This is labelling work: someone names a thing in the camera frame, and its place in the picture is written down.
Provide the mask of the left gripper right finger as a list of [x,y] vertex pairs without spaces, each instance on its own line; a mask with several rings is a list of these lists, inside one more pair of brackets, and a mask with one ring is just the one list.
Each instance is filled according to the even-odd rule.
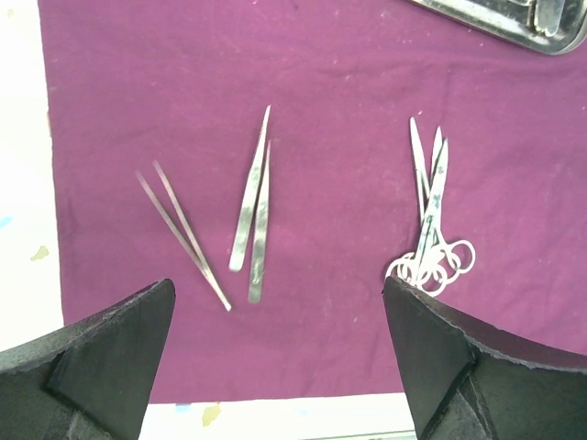
[[384,308],[419,439],[583,439],[586,357],[388,278]]

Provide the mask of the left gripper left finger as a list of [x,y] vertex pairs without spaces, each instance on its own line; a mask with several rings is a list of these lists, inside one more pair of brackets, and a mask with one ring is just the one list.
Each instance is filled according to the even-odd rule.
[[123,301],[1,354],[4,439],[137,439],[169,333],[175,288]]

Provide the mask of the steel clamp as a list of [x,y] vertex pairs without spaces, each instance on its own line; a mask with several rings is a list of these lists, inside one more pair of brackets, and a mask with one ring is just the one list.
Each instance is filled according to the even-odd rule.
[[449,245],[441,234],[441,210],[448,176],[449,144],[438,130],[433,141],[431,166],[426,166],[424,149],[414,118],[409,120],[415,166],[416,193],[420,213],[420,235],[416,249],[390,263],[385,275],[394,276],[432,297],[449,284],[442,264],[449,258]]

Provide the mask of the steel scissors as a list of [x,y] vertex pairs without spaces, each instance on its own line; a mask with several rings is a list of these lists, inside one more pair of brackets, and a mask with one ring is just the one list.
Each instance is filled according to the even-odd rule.
[[433,217],[433,224],[437,229],[437,249],[440,251],[442,257],[440,264],[448,275],[446,287],[454,282],[459,275],[469,272],[476,262],[476,250],[469,240],[461,239],[449,243],[441,231],[442,207],[448,177],[448,164],[449,140],[445,138],[437,151],[436,167],[434,178],[430,184],[426,214]]

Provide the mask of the thin steel tweezers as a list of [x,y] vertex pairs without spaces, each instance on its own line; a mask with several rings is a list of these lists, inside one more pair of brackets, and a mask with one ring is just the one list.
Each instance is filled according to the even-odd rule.
[[193,229],[190,226],[190,223],[183,211],[183,208],[179,202],[178,197],[175,194],[172,185],[159,164],[158,161],[154,160],[152,162],[155,171],[157,172],[161,184],[165,189],[171,203],[172,207],[175,211],[177,219],[179,220],[180,225],[177,225],[176,222],[173,220],[172,216],[166,211],[165,207],[161,203],[161,201],[156,196],[155,192],[152,190],[148,182],[145,180],[143,175],[137,170],[136,177],[138,179],[139,184],[141,185],[142,189],[144,190],[145,194],[150,199],[151,203],[161,216],[162,220],[166,224],[167,227],[171,230],[172,234],[178,240],[184,251],[187,253],[191,261],[194,265],[198,268],[200,273],[203,275],[204,279],[208,283],[208,285],[214,291],[218,300],[223,304],[223,307],[227,312],[232,310],[232,304],[228,299],[227,295],[225,294],[224,290],[221,288],[218,280],[210,264],[208,263],[205,254],[195,236]]

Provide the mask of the purple cloth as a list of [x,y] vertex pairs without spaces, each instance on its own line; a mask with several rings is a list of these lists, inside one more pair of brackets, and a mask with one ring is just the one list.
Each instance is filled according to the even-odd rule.
[[[417,241],[408,120],[449,139],[442,230],[477,260],[441,300],[586,350],[586,50],[544,56],[405,1],[39,3],[64,319],[176,287],[151,398],[226,402],[398,392],[382,302]],[[253,232],[228,268],[271,106],[260,302]],[[145,194],[179,226],[227,312]]]

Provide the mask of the steel forceps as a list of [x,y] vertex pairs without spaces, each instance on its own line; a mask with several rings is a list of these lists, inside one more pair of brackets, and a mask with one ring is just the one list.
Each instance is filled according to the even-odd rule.
[[430,214],[426,214],[426,189],[430,190],[430,183],[426,176],[426,164],[421,138],[413,116],[409,118],[409,130],[415,166],[419,221],[421,225],[420,236],[417,241],[411,268],[411,282],[423,292],[435,297],[444,291],[448,275],[440,264],[442,257],[440,251],[437,249],[437,229],[433,224],[433,217]]

